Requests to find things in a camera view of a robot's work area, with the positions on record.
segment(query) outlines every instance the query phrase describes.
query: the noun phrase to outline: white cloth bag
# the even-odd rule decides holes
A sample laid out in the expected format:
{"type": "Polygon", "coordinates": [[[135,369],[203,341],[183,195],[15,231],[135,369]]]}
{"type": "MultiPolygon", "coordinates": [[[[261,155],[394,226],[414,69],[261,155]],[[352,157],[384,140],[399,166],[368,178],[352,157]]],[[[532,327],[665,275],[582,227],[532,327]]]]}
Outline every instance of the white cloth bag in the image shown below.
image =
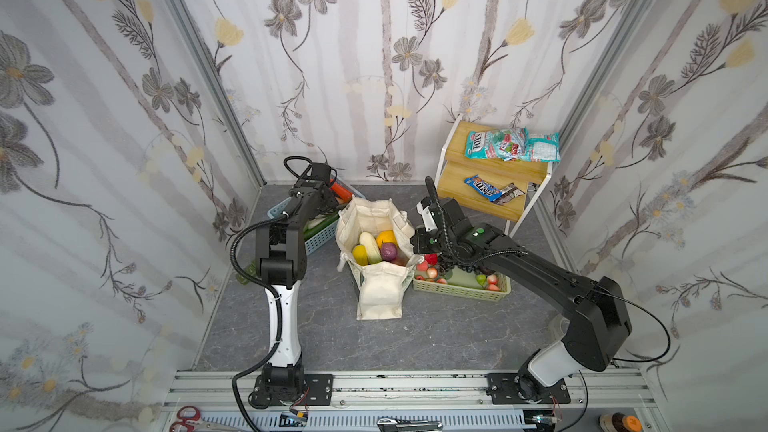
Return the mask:
{"type": "Polygon", "coordinates": [[[402,317],[402,295],[413,280],[416,264],[421,259],[421,256],[413,255],[413,234],[408,215],[399,211],[391,199],[372,202],[352,197],[347,207],[339,212],[336,227],[336,244],[341,250],[338,271],[344,269],[344,263],[349,264],[360,290],[357,320],[402,317]],[[406,266],[390,262],[357,264],[352,249],[358,244],[360,234],[370,232],[375,237],[385,230],[395,233],[398,247],[408,257],[406,266]]]}

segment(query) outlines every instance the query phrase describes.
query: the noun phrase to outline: snack package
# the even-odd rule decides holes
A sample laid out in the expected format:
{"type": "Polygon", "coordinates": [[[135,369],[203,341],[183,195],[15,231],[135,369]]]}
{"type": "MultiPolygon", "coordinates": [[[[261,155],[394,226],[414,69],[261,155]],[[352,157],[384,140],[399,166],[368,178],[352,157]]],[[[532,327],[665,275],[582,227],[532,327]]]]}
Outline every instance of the snack package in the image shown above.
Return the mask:
{"type": "Polygon", "coordinates": [[[524,195],[525,192],[520,190],[515,184],[509,184],[502,189],[502,196],[494,200],[493,203],[503,206],[505,203],[513,200],[514,198],[524,195]]]}
{"type": "Polygon", "coordinates": [[[500,129],[470,132],[467,135],[468,158],[501,158],[513,160],[525,151],[524,129],[500,129]]]}
{"type": "Polygon", "coordinates": [[[464,183],[474,188],[481,196],[491,202],[502,196],[502,191],[487,183],[479,176],[467,177],[464,179],[464,183]]]}
{"type": "Polygon", "coordinates": [[[526,162],[560,162],[560,135],[532,134],[525,131],[525,153],[517,159],[526,162]]]}

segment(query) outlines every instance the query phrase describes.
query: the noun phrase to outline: purple fruit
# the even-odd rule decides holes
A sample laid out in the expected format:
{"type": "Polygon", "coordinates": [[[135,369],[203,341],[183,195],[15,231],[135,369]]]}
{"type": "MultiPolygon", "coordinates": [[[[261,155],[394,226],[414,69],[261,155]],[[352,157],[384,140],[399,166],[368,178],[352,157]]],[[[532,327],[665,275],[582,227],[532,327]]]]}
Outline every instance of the purple fruit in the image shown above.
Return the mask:
{"type": "Polygon", "coordinates": [[[382,244],[381,249],[382,259],[387,262],[391,262],[397,258],[397,245],[391,242],[385,242],[382,244]]]}

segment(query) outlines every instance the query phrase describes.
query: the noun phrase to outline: bottle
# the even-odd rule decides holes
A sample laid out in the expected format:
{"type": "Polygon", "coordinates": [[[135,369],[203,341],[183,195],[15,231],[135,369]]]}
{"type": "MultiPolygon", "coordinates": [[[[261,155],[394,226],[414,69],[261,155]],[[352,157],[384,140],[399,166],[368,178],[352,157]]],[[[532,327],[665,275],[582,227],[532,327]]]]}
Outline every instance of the bottle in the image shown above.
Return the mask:
{"type": "Polygon", "coordinates": [[[599,423],[604,432],[640,432],[643,429],[638,418],[621,412],[601,415],[599,423]]]}

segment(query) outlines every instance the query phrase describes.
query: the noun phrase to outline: plastic basket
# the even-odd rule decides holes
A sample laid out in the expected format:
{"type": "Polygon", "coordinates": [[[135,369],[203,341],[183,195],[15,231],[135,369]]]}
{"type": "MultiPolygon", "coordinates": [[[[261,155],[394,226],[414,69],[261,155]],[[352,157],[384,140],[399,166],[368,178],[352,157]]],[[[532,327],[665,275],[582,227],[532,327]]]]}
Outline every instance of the plastic basket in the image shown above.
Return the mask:
{"type": "Polygon", "coordinates": [[[413,281],[413,290],[431,292],[433,294],[453,295],[456,297],[476,298],[481,301],[498,302],[512,291],[512,283],[506,275],[498,275],[498,288],[501,290],[486,291],[480,288],[462,287],[460,285],[440,284],[438,282],[413,281]]]}
{"type": "MultiPolygon", "coordinates": [[[[360,198],[365,198],[363,194],[360,193],[359,190],[356,188],[350,186],[349,184],[342,182],[339,180],[339,185],[349,190],[353,195],[358,196],[360,198]]],[[[290,202],[291,197],[286,198],[281,203],[277,204],[276,206],[272,207],[267,213],[266,216],[269,218],[274,218],[280,215],[283,211],[283,209],[288,205],[288,202],[290,202]]],[[[336,237],[336,227],[338,227],[339,221],[336,220],[335,222],[329,224],[326,226],[323,230],[318,232],[317,234],[313,235],[312,237],[308,238],[305,242],[306,244],[306,254],[309,255],[318,248],[320,248],[321,245],[325,244],[332,238],[336,237]]]]}

